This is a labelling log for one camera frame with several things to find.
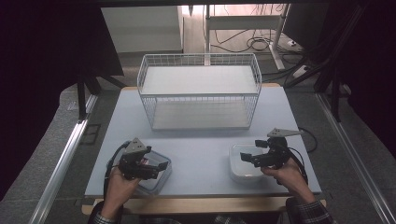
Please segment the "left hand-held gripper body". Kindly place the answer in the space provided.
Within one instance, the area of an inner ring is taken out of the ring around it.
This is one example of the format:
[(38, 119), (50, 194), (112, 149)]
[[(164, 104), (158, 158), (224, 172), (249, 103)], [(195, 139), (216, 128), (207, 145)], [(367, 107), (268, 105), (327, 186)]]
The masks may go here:
[(128, 180), (141, 178), (144, 172), (153, 172), (148, 168), (145, 155), (150, 153), (151, 147), (146, 147), (138, 138), (134, 138), (125, 148), (119, 162), (119, 169)]

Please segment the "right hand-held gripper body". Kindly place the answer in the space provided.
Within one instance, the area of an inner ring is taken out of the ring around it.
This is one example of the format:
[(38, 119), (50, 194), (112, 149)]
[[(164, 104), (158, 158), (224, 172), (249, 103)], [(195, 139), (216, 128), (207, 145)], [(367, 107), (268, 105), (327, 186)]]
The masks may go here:
[(281, 168), (289, 159), (293, 159), (300, 169), (304, 169), (304, 162), (300, 161), (288, 147), (287, 136), (302, 134), (301, 131), (284, 130), (274, 128), (267, 134), (269, 150), (266, 154), (256, 155), (259, 157), (257, 161), (252, 163), (255, 167), (275, 166), (276, 169)]

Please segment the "clear lidded food container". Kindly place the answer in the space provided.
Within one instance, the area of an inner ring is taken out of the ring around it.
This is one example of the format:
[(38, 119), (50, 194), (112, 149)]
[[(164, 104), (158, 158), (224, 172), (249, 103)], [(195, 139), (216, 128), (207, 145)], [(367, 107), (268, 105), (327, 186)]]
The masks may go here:
[[(114, 167), (119, 168), (121, 155), (119, 156), (118, 154), (115, 154), (106, 165), (104, 192), (106, 192), (108, 187), (111, 170)], [(137, 191), (140, 194), (157, 195), (162, 190), (163, 185), (165, 184), (168, 177), (172, 173), (172, 163), (169, 158), (165, 157), (160, 153), (157, 153), (156, 151), (150, 151), (150, 153), (145, 155), (145, 158), (148, 160), (147, 164), (157, 165), (162, 162), (166, 162), (166, 161), (169, 162), (167, 168), (164, 171), (156, 171), (159, 173), (156, 179), (149, 179), (149, 180), (141, 179), (139, 183)]]

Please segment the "white square bowl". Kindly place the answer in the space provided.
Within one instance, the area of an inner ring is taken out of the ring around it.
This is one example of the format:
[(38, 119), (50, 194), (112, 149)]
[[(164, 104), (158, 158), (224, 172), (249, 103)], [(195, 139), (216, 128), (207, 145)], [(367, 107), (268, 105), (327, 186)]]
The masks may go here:
[(241, 153), (251, 154), (252, 156), (261, 155), (267, 149), (256, 147), (255, 145), (234, 145), (229, 150), (229, 162), (231, 168), (231, 178), (233, 181), (247, 184), (259, 182), (264, 178), (260, 168), (256, 168), (249, 161), (241, 160)]

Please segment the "white two-tier wire rack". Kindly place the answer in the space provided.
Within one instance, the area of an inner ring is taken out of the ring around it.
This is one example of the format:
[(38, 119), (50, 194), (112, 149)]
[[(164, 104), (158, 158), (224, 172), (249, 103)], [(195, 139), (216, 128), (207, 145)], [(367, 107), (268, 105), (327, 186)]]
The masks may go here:
[(153, 130), (247, 129), (262, 73), (253, 53), (147, 54), (137, 88)]

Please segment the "person's right hand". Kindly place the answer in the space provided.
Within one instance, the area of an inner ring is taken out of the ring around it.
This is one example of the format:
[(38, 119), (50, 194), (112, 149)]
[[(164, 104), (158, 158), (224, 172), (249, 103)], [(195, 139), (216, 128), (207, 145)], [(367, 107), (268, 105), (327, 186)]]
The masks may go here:
[(279, 169), (262, 167), (261, 170), (265, 175), (273, 177), (283, 185), (299, 204), (313, 203), (316, 200), (293, 159), (289, 159)]

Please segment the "person's left hand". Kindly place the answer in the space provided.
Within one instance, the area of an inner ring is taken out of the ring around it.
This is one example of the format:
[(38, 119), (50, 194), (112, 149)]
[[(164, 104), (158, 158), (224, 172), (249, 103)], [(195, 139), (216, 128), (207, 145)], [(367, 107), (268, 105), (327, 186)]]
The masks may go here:
[(133, 196), (140, 182), (139, 178), (127, 180), (118, 167), (112, 169), (106, 190), (101, 216), (115, 219), (120, 208)]

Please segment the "pale blue table mat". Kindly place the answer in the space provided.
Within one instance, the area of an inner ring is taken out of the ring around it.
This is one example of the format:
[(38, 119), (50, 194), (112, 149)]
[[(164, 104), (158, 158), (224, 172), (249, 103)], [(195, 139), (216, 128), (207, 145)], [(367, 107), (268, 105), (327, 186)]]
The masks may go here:
[(274, 128), (297, 128), (281, 87), (262, 88), (249, 129), (207, 131), (153, 131), (138, 91), (125, 88), (120, 92), (85, 194), (103, 194), (107, 162), (121, 144), (137, 137), (171, 160), (172, 173), (160, 191), (162, 197), (285, 195), (286, 188), (272, 177), (245, 184), (231, 178), (230, 148), (251, 145)]

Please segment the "black metal stand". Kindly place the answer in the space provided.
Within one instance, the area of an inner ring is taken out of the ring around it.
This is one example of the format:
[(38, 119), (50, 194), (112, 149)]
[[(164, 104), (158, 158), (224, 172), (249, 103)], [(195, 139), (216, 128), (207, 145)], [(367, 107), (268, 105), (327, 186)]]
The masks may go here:
[(352, 0), (352, 9), (346, 14), (346, 21), (342, 25), (342, 32), (338, 36), (326, 63), (320, 72), (320, 76), (314, 85), (314, 90), (324, 92), (329, 85), (331, 89), (330, 112), (332, 117), (339, 122), (339, 98), (340, 98), (340, 76), (337, 71), (337, 64), (340, 62), (340, 55), (357, 26), (361, 16), (367, 8), (366, 0)]
[(106, 74), (97, 74), (95, 75), (78, 75), (78, 122), (82, 122), (85, 118), (87, 118), (87, 106), (86, 106), (86, 98), (85, 98), (85, 88), (88, 88), (90, 94), (98, 95), (101, 92), (101, 86), (97, 77), (100, 77), (107, 82), (115, 85), (116, 87), (122, 89), (126, 87), (126, 84), (121, 81), (115, 79), (112, 76)]

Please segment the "white power strip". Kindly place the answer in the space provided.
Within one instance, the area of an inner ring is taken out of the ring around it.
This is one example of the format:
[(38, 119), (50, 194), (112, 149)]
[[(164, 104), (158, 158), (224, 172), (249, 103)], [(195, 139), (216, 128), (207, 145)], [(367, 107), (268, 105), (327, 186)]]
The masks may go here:
[(300, 68), (298, 68), (294, 73), (293, 77), (297, 78), (300, 77), (301, 75), (305, 74), (309, 70), (309, 67), (307, 65), (302, 65)]

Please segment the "dark curtain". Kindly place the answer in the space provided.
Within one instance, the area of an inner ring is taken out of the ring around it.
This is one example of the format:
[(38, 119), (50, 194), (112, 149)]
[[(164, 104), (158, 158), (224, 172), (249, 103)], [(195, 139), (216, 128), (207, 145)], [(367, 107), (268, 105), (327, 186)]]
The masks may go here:
[(99, 6), (0, 0), (0, 201), (48, 129), (61, 92), (122, 74)]
[(333, 22), (364, 7), (341, 48), (337, 70), (349, 104), (396, 158), (396, 0), (331, 0)]

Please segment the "white cabinet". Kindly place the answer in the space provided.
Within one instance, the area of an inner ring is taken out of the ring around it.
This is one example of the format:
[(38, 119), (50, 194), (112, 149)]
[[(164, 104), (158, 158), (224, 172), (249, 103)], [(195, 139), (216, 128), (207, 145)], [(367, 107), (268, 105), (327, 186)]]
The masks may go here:
[(181, 7), (102, 7), (116, 52), (183, 49)]

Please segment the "aluminium rail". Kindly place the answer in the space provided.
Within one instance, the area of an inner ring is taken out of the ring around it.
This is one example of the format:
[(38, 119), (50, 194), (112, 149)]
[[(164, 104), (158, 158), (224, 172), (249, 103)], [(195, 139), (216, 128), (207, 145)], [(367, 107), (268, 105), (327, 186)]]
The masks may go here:
[(316, 97), (382, 223), (396, 224), (396, 216), (391, 211), (389, 203), (363, 164), (342, 123), (332, 115), (331, 104), (326, 96), (316, 93)]
[(45, 224), (45, 220), (50, 212), (50, 209), (55, 201), (56, 195), (64, 181), (68, 167), (73, 160), (74, 154), (78, 148), (80, 139), (87, 127), (89, 117), (98, 97), (90, 95), (85, 103), (87, 115), (82, 121), (78, 121), (75, 125), (73, 132), (64, 147), (64, 151), (58, 160), (52, 175), (45, 187), (40, 200), (38, 201), (35, 211), (33, 212), (28, 224)]

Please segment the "white desk frame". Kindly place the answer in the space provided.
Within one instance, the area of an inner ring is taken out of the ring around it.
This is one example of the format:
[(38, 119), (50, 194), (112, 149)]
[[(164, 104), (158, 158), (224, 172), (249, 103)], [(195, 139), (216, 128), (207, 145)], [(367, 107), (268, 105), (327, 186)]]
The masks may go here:
[(279, 56), (277, 46), (289, 8), (290, 4), (286, 4), (280, 15), (211, 16), (210, 5), (207, 5), (205, 13), (205, 53), (210, 51), (211, 30), (275, 30), (275, 38), (269, 44), (269, 50), (277, 69), (283, 71), (285, 66)]

